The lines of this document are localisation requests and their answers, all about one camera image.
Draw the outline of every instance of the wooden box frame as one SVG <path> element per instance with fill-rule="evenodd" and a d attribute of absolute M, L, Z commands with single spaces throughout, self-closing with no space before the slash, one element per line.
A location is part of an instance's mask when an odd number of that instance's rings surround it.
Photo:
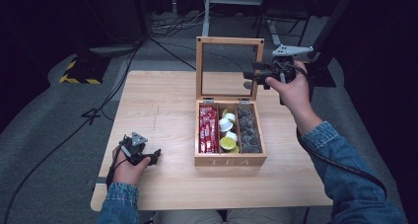
<path fill-rule="evenodd" d="M 262 137 L 258 109 L 256 106 L 256 94 L 258 85 L 252 82 L 250 95 L 214 95 L 203 94 L 203 46 L 205 44 L 241 44 L 252 45 L 255 49 L 254 61 L 261 62 L 264 39 L 262 38 L 239 38 L 239 37 L 197 37 L 196 38 L 196 121 L 195 121 L 195 166 L 261 166 L 267 158 L 265 143 Z M 200 153 L 199 149 L 199 108 L 203 105 L 212 105 L 218 110 L 235 107 L 242 101 L 247 102 L 240 107 L 249 107 L 256 120 L 256 131 L 260 142 L 260 153 Z"/>

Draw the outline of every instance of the denim jacket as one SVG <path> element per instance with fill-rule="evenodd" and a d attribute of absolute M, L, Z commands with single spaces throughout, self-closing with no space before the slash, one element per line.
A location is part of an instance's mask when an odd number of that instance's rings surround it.
<path fill-rule="evenodd" d="M 323 122 L 302 137 L 316 153 L 335 162 L 371 173 L 354 147 Z M 377 185 L 357 175 L 328 165 L 312 156 L 314 167 L 333 200 L 333 223 L 402 223 L 402 213 L 385 200 Z M 138 189 L 126 184 L 111 184 L 98 223 L 138 223 Z"/>
<path fill-rule="evenodd" d="M 340 136 L 331 124 L 323 122 L 302 137 L 302 140 L 322 157 L 340 164 L 372 173 L 353 146 Z M 385 200 L 383 190 L 358 175 L 311 156 L 313 165 L 333 200 L 332 223 L 403 223 L 403 214 Z"/>
<path fill-rule="evenodd" d="M 112 183 L 99 214 L 98 223 L 135 223 L 138 216 L 138 188 L 133 185 Z"/>

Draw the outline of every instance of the wooden table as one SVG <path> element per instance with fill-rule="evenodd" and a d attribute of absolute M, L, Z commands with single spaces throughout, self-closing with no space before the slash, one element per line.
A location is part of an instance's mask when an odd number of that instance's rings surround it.
<path fill-rule="evenodd" d="M 138 209 L 223 209 L 330 205 L 311 158 L 299 145 L 289 111 L 274 90 L 258 88 L 257 106 L 267 150 L 261 167 L 195 167 L 195 72 L 129 73 L 99 177 L 111 151 L 132 131 L 148 138 L 145 153 L 161 148 L 158 165 L 138 184 Z M 102 208 L 105 184 L 96 184 L 91 207 Z"/>

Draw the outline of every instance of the handheld controller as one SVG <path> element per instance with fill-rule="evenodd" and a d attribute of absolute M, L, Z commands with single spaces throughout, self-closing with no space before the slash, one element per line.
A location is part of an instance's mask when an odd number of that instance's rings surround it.
<path fill-rule="evenodd" d="M 258 85 L 263 85 L 264 89 L 270 89 L 265 82 L 267 77 L 275 78 L 282 83 L 290 83 L 296 77 L 296 70 L 292 56 L 275 56 L 273 64 L 252 63 L 253 72 L 244 72 L 244 78 L 255 81 Z"/>
<path fill-rule="evenodd" d="M 153 154 L 143 154 L 142 151 L 145 148 L 145 142 L 148 139 L 139 135 L 138 133 L 132 132 L 132 138 L 124 136 L 123 140 L 119 142 L 120 149 L 126 156 L 126 160 L 133 166 L 138 165 L 146 157 L 150 157 L 151 161 L 148 166 L 156 165 L 161 155 L 161 149 L 155 151 Z"/>

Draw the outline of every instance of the person's knee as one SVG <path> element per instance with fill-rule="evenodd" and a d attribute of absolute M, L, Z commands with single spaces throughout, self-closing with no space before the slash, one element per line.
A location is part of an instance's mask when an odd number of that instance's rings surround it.
<path fill-rule="evenodd" d="M 214 224 L 222 222 L 216 210 L 170 210 L 154 214 L 156 224 Z"/>
<path fill-rule="evenodd" d="M 241 208 L 228 210 L 227 220 L 237 224 L 291 224 L 292 215 L 286 207 Z"/>

